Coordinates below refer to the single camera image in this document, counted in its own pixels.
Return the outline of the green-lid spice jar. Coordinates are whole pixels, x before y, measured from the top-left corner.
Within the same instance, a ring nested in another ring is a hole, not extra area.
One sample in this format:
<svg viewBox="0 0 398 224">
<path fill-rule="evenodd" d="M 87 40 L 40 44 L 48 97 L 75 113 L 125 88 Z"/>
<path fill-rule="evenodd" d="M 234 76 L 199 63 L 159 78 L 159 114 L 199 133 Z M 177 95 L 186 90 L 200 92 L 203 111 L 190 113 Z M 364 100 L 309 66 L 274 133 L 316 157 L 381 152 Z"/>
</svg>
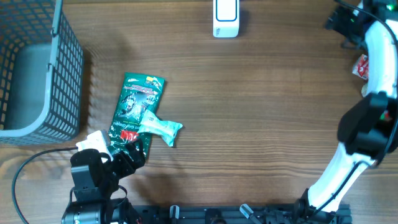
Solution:
<svg viewBox="0 0 398 224">
<path fill-rule="evenodd" d="M 366 97 L 367 94 L 368 94 L 368 83 L 365 83 L 361 88 L 361 95 L 364 98 Z"/>
</svg>

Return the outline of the green snack bag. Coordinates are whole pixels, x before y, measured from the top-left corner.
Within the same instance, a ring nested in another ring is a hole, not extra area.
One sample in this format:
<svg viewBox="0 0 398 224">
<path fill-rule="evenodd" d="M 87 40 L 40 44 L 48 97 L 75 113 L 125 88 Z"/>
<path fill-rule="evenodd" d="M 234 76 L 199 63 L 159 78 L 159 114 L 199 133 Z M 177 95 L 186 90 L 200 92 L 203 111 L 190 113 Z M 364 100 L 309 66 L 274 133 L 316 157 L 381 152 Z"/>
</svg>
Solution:
<svg viewBox="0 0 398 224">
<path fill-rule="evenodd" d="M 114 111 L 108 135 L 111 154 L 127 153 L 125 145 L 140 139 L 143 143 L 144 155 L 147 156 L 152 141 L 149 133 L 139 133 L 140 122 L 144 113 L 157 111 L 165 79 L 153 75 L 138 73 L 124 74 L 119 100 Z"/>
</svg>

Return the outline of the red Kleenex tissue pack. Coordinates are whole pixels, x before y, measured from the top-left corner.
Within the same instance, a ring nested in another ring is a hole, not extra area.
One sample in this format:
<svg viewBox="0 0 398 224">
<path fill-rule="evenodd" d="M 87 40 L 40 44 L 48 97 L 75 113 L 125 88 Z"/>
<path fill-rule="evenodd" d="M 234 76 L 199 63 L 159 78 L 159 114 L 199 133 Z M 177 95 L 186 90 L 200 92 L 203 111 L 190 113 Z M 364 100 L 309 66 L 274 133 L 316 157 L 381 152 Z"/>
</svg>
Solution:
<svg viewBox="0 0 398 224">
<path fill-rule="evenodd" d="M 352 74 L 368 80 L 369 77 L 369 60 L 368 56 L 362 54 L 353 65 Z"/>
</svg>

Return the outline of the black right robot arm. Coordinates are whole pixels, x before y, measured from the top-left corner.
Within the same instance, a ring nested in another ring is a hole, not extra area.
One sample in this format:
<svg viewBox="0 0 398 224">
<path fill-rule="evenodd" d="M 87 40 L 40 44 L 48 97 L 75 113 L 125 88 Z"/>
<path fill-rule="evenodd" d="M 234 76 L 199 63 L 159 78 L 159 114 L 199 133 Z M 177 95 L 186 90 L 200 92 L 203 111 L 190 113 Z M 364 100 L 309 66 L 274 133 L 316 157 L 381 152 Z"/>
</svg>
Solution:
<svg viewBox="0 0 398 224">
<path fill-rule="evenodd" d="M 355 180 L 397 149 L 397 1 L 338 1 L 325 29 L 345 37 L 342 47 L 368 53 L 366 94 L 338 125 L 338 147 L 321 177 L 295 202 L 292 220 L 331 223 Z"/>
</svg>

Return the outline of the teal wet wipes pack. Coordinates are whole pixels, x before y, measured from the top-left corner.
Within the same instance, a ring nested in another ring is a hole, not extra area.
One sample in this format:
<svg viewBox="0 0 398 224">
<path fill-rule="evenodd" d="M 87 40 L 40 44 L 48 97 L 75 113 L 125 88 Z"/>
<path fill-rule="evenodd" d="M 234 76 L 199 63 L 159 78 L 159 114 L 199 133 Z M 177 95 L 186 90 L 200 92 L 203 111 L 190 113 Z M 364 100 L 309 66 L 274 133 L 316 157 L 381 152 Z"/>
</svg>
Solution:
<svg viewBox="0 0 398 224">
<path fill-rule="evenodd" d="M 141 119 L 138 133 L 158 135 L 169 147 L 174 147 L 175 138 L 181 128 L 183 128 L 183 124 L 160 120 L 152 111 L 146 110 Z"/>
</svg>

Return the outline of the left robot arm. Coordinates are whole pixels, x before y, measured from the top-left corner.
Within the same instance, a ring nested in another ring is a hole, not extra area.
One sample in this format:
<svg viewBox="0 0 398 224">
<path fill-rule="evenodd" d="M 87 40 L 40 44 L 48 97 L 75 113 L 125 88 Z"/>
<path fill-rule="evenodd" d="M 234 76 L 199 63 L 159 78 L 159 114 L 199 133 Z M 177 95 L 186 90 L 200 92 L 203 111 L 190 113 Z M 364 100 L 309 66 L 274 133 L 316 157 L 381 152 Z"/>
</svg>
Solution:
<svg viewBox="0 0 398 224">
<path fill-rule="evenodd" d="M 84 149 L 72 155 L 71 173 L 74 187 L 61 219 L 62 224 L 142 223 L 142 218 L 126 197 L 112 199 L 119 189 L 119 180 L 142 166 L 146 159 L 140 139 L 125 145 L 128 152 L 110 158 L 96 149 Z"/>
</svg>

